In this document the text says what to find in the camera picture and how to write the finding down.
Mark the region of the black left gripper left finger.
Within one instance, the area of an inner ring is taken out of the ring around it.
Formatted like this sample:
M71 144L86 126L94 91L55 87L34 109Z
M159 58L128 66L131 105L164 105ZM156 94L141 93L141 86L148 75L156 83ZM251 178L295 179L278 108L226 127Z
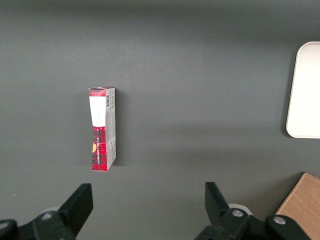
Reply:
M81 184L56 211L40 214L32 223L36 240L75 240L93 210L92 185Z

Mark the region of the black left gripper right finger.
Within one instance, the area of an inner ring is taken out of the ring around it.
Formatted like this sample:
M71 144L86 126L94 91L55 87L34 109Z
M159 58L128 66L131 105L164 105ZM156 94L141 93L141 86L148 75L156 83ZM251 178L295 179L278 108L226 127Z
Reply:
M229 207L215 182L205 183L205 210L210 225L196 240L241 240L249 228L249 215L242 209Z

